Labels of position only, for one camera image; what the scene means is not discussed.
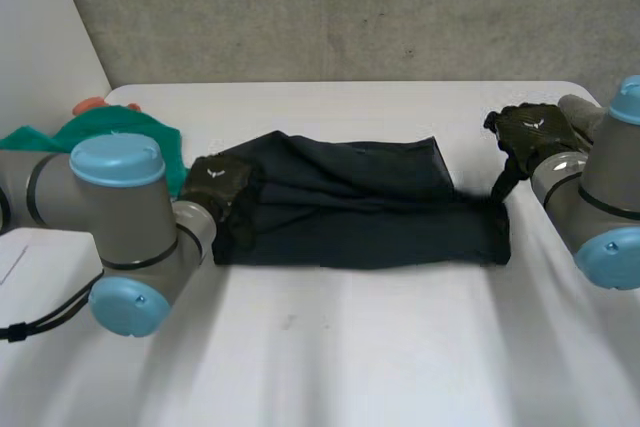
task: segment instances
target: black cloth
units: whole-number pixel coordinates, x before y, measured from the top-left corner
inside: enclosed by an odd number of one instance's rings
[[[246,182],[253,194],[231,209],[230,218],[239,212],[233,228],[218,226],[218,264],[376,269],[509,260],[505,206],[457,192],[433,138],[331,144],[273,132],[209,159],[225,158],[243,160],[255,175]]]

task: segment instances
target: blue joint cap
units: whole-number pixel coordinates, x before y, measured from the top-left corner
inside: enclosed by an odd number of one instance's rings
[[[578,268],[605,289],[640,287],[640,227],[623,227],[597,235],[574,255]]]
[[[622,122],[640,125],[640,75],[633,75],[622,81],[611,102],[609,114]]]
[[[104,187],[140,187],[162,178],[160,146],[140,134],[109,134],[80,142],[71,151],[71,170],[80,179]]]
[[[153,334],[171,311],[156,289],[127,277],[98,280],[91,288],[89,307],[105,329],[134,337]]]

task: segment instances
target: wire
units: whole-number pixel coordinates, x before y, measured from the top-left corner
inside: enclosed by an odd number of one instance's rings
[[[61,326],[65,322],[73,319],[73,317],[82,310],[82,308],[87,305],[89,301],[89,294],[85,295],[82,299],[80,299],[72,308],[70,308],[63,315],[58,317],[57,319],[52,320],[48,324],[37,325],[33,328],[31,335],[41,334],[42,332],[47,332],[48,330],[55,329],[56,327]]]
[[[65,322],[71,320],[89,301],[89,291],[104,272],[94,277],[88,284],[82,287],[78,292],[73,294],[60,307],[47,315],[40,317],[30,323],[12,324],[8,328],[0,329],[0,340],[8,340],[9,342],[17,342],[24,340],[31,335],[41,334],[51,329],[55,329]]]
[[[69,306],[73,305],[73,303],[76,300],[78,300],[80,297],[82,297],[83,294],[85,294],[89,290],[91,290],[91,287],[93,287],[93,284],[95,284],[100,279],[100,277],[103,276],[103,274],[104,274],[104,272],[101,272],[99,275],[97,275],[93,279],[91,279],[91,281],[89,283],[87,283],[87,285],[85,285],[78,292],[73,294],[73,296],[69,300],[67,300],[64,304],[62,304],[56,310],[54,310],[53,312],[45,315],[44,317],[40,317],[38,320],[34,320],[33,322],[30,322],[28,325],[34,325],[34,326],[35,325],[40,325],[40,324],[45,323],[47,320],[53,319],[56,315],[60,314],[61,312],[63,312],[67,308],[69,308]]]

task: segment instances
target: white tabletop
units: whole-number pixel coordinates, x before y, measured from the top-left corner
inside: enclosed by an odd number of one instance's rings
[[[486,114],[569,93],[592,100],[565,82],[370,82],[133,85],[108,101],[179,128],[187,163],[275,129],[327,141],[435,135],[456,185],[487,192],[504,157]],[[589,284],[529,185],[507,205],[504,268],[209,264],[155,336],[110,334],[85,309],[2,343],[2,424],[640,425],[638,294]],[[2,326],[48,312],[99,270],[86,235],[18,231],[0,247]]]

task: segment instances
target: concrete wall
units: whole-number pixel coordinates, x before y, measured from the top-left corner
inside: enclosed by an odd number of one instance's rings
[[[114,86],[640,73],[640,0],[75,0]]]

